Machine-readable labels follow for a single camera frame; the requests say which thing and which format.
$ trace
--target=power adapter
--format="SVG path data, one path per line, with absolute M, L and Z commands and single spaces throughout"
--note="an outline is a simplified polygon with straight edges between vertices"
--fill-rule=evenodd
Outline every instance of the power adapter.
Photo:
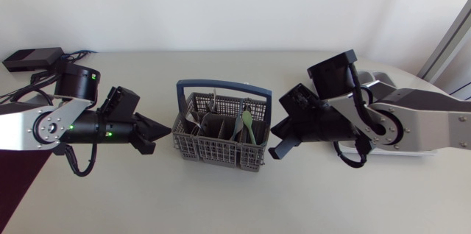
M 16 51 L 2 63 L 9 72 L 49 69 L 64 54 L 60 47 L 22 49 Z

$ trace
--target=table surface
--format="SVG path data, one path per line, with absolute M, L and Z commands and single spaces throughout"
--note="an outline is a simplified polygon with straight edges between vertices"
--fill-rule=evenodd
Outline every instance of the table surface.
M 297 83 L 312 88 L 306 68 L 335 54 L 101 53 L 77 64 L 102 73 L 98 104 L 120 85 L 141 96 L 137 112 L 168 127 L 178 114 L 179 79 L 272 90 L 275 125 L 286 117 L 277 100 Z M 403 88 L 429 88 L 387 65 L 359 60 L 356 66 L 387 71 Z M 24 86 L 30 74 L 2 66 L 0 93 Z M 270 135 L 268 147 L 279 142 Z M 82 169 L 90 149 L 75 146 Z M 99 145 L 95 168 L 84 178 L 72 174 L 65 157 L 51 156 L 4 232 L 468 233 L 470 162 L 470 151 L 447 148 L 433 157 L 370 155 L 365 167 L 352 169 L 329 143 L 303 143 L 282 160 L 266 152 L 266 165 L 254 173 L 183 160 L 171 135 L 157 141 L 153 155 L 129 144 Z

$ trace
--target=cutlery basket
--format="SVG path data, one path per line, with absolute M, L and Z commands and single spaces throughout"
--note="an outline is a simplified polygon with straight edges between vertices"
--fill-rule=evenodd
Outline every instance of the cutlery basket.
M 259 101 L 250 98 L 238 98 L 216 95 L 216 112 L 207 114 L 208 104 L 214 99 L 212 93 L 191 93 L 185 99 L 184 88 L 210 87 L 224 88 L 251 93 L 265 98 Z M 240 166 L 246 171 L 258 171 L 263 165 L 263 153 L 270 132 L 272 116 L 272 92 L 263 88 L 236 82 L 209 79 L 186 79 L 177 83 L 179 113 L 175 119 L 172 133 L 174 146 L 180 150 L 186 160 L 202 160 L 205 163 L 235 168 Z M 256 144 L 251 143 L 247 127 L 242 128 L 234 141 L 236 118 L 243 108 L 250 108 L 253 123 L 252 131 Z M 204 124 L 204 132 L 195 123 L 188 121 L 184 107 L 199 122 Z

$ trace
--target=green spoon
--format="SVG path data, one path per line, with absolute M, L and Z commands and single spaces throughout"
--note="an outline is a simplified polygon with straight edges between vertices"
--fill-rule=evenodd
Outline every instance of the green spoon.
M 249 130 L 250 140 L 252 144 L 256 145 L 257 142 L 255 141 L 255 136 L 253 135 L 253 131 L 252 131 L 252 122 L 253 122 L 252 114 L 247 110 L 244 111 L 242 113 L 242 121 L 244 122 L 245 126 Z

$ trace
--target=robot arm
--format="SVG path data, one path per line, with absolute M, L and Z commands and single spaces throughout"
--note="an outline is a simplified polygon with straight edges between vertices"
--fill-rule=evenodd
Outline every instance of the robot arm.
M 62 99 L 58 106 L 45 104 L 43 96 L 18 102 L 21 96 L 38 88 L 21 89 L 11 103 L 0 105 L 0 135 L 6 138 L 0 149 L 52 149 L 56 155 L 67 155 L 71 163 L 76 160 L 69 143 L 92 143 L 95 154 L 98 143 L 131 143 L 147 155 L 154 152 L 153 141 L 171 132 L 134 113 L 139 96 L 123 87 L 112 88 L 98 110 L 87 110 L 96 103 L 98 71 L 61 62 L 55 72 L 57 83 L 52 97 Z
M 293 146 L 332 141 L 339 156 L 359 168 L 375 147 L 421 152 L 447 146 L 467 148 L 471 141 L 471 102 L 385 82 L 360 85 L 353 50 L 308 69 L 317 94 L 302 84 L 280 99 L 289 117 L 272 128 L 283 141 L 269 149 L 281 159 Z M 348 160 L 338 141 L 355 141 L 359 163 Z

